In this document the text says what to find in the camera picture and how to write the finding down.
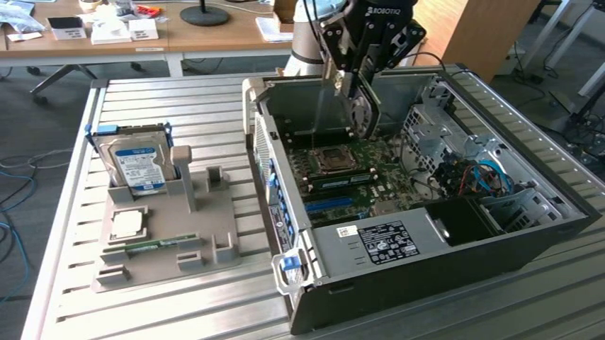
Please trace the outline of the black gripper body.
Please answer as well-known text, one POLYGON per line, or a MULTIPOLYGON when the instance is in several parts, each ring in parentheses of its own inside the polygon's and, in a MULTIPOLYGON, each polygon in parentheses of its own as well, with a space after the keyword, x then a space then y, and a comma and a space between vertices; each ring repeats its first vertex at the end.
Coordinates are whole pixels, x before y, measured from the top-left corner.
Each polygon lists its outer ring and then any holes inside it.
POLYGON ((417 0, 393 1, 348 1, 345 22, 349 25, 362 23, 368 18, 390 18, 396 27, 408 26, 413 20, 413 9, 417 0))

